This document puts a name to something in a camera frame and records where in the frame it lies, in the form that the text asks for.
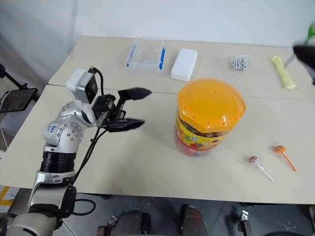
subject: white box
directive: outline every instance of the white box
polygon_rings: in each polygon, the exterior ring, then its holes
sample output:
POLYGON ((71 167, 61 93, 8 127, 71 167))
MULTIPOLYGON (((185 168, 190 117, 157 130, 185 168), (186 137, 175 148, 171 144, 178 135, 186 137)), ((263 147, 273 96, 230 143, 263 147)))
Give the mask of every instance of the white box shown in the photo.
POLYGON ((190 80, 197 56, 198 52, 182 48, 171 70, 171 78, 182 81, 190 80))

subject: colorful label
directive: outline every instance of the colorful label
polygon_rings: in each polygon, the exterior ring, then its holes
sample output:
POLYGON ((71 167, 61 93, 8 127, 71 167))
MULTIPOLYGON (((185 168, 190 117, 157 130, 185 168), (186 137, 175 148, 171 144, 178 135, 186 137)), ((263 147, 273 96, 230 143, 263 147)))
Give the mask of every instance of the colorful label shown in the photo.
POLYGON ((187 130, 176 116, 175 134, 179 141, 185 146, 194 150, 210 150, 218 145, 226 134, 219 137, 202 137, 187 130))

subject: white wall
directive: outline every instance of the white wall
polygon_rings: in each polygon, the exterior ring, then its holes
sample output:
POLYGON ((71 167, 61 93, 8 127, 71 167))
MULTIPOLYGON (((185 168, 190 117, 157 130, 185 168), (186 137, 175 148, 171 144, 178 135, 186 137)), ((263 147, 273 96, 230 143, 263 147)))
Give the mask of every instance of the white wall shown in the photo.
POLYGON ((292 46, 315 0, 0 0, 0 63, 40 89, 79 36, 292 46))

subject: clear plastic box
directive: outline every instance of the clear plastic box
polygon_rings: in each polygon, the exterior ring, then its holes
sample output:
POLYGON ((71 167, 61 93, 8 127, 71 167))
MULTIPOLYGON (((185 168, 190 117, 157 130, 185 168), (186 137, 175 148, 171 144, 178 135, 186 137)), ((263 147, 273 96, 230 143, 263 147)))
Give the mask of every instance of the clear plastic box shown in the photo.
POLYGON ((163 67, 163 45, 163 40, 136 38, 127 57, 128 70, 131 73, 157 74, 163 67))

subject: plastic jar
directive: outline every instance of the plastic jar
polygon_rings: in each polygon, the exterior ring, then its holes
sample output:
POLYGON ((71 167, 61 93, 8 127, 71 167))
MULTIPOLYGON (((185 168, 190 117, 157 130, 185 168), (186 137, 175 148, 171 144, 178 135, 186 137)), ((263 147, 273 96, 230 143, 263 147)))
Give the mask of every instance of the plastic jar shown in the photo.
POLYGON ((186 84, 177 97, 175 142, 188 156, 205 156, 237 124, 246 110, 230 84, 202 78, 186 84))

